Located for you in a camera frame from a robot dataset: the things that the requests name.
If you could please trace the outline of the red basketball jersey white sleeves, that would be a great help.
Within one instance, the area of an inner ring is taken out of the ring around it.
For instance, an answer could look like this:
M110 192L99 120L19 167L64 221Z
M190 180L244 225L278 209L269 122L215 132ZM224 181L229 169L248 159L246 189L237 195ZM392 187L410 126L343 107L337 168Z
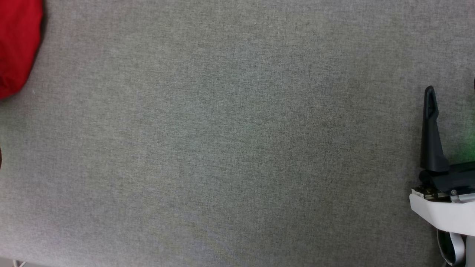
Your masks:
M37 54L43 0L0 0L0 100L19 93Z

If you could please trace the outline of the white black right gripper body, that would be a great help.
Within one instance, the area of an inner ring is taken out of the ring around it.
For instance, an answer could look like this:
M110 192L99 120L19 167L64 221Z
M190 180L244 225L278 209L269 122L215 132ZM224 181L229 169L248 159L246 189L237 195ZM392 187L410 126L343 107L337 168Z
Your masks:
M409 195L412 211L439 230L475 236L475 162L422 170L419 179Z

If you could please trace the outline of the grey fabric sofa cushion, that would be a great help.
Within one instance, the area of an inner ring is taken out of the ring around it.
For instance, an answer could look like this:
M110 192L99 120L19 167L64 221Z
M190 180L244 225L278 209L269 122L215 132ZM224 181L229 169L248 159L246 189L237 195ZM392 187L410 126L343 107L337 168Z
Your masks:
M475 0L46 0L0 101L0 257L442 267L424 90L475 160Z

